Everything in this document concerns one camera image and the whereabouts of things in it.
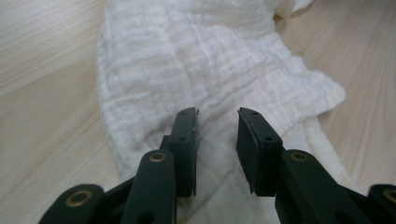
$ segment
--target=light wooden floor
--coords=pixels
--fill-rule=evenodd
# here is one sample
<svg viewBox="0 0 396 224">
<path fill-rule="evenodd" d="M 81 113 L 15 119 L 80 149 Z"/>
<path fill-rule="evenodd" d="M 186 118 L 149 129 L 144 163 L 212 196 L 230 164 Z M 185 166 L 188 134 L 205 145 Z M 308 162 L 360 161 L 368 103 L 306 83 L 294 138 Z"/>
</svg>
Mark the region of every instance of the light wooden floor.
<svg viewBox="0 0 396 224">
<path fill-rule="evenodd" d="M 118 184 L 96 94 L 105 3 L 0 0 L 0 223 L 37 223 L 80 183 Z M 352 177 L 396 184 L 396 1 L 316 0 L 276 29 L 346 88 L 319 119 Z"/>
</svg>

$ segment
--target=brass screw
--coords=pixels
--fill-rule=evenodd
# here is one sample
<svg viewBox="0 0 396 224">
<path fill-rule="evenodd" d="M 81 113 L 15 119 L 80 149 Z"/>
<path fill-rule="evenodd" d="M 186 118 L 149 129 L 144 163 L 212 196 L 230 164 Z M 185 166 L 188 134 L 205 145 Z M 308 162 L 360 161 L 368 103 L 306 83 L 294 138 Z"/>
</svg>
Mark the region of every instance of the brass screw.
<svg viewBox="0 0 396 224">
<path fill-rule="evenodd" d="M 301 152 L 293 152 L 290 154 L 291 158 L 295 161 L 306 162 L 308 161 L 308 157 Z"/>
<path fill-rule="evenodd" d="M 156 152 L 149 156 L 149 160 L 153 162 L 159 162 L 166 160 L 166 155 L 162 152 Z"/>
<path fill-rule="evenodd" d="M 92 198 L 92 191 L 88 189 L 81 189 L 74 192 L 66 199 L 66 205 L 69 207 L 79 207 L 87 203 Z"/>
</svg>

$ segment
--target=white cloth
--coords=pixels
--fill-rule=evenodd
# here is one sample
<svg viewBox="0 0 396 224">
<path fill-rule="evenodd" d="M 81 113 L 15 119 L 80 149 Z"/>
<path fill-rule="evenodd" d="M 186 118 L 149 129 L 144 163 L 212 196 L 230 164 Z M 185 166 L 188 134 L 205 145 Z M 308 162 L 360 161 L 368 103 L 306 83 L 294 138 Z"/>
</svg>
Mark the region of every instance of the white cloth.
<svg viewBox="0 0 396 224">
<path fill-rule="evenodd" d="M 176 113 L 194 106 L 203 137 L 197 196 L 179 200 L 178 218 L 277 223 L 272 199 L 249 194 L 234 150 L 236 110 L 247 107 L 264 115 L 285 148 L 310 151 L 354 187 L 316 119 L 344 100 L 343 88 L 308 71 L 275 32 L 277 6 L 288 16 L 309 2 L 110 0 L 98 41 L 98 90 L 121 179 L 159 147 Z"/>
</svg>

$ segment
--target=wooden table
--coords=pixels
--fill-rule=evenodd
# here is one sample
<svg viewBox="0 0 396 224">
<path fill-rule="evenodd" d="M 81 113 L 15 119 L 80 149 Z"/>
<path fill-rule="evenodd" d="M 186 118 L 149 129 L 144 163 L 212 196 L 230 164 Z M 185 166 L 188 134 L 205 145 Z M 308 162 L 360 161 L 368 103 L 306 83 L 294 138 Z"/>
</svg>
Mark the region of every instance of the wooden table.
<svg viewBox="0 0 396 224">
<path fill-rule="evenodd" d="M 37 223 L 80 183 L 118 184 L 96 93 L 105 4 L 0 0 L 0 223 Z M 396 1 L 316 0 L 276 29 L 346 88 L 319 119 L 351 176 L 396 184 Z"/>
</svg>

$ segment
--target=screw hole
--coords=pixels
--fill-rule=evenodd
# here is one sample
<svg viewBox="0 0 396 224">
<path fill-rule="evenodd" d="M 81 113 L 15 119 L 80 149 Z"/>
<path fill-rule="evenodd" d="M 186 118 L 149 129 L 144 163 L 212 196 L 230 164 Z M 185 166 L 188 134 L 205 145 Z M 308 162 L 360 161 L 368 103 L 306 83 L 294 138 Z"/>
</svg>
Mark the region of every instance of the screw hole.
<svg viewBox="0 0 396 224">
<path fill-rule="evenodd" d="M 158 162 L 166 160 L 166 155 L 161 152 L 153 153 L 149 156 L 150 161 Z"/>
<path fill-rule="evenodd" d="M 74 192 L 66 199 L 66 205 L 69 207 L 79 207 L 87 203 L 92 197 L 92 191 L 81 189 Z"/>
<path fill-rule="evenodd" d="M 342 224 L 352 224 L 355 223 L 355 220 L 345 213 L 337 213 L 335 214 L 335 219 L 337 219 L 338 223 Z"/>
<path fill-rule="evenodd" d="M 137 223 L 138 224 L 151 224 L 155 220 L 154 214 L 150 212 L 145 212 L 140 214 L 140 216 L 137 218 Z"/>
<path fill-rule="evenodd" d="M 290 154 L 290 156 L 295 161 L 308 161 L 308 157 L 301 152 L 293 152 Z"/>
</svg>

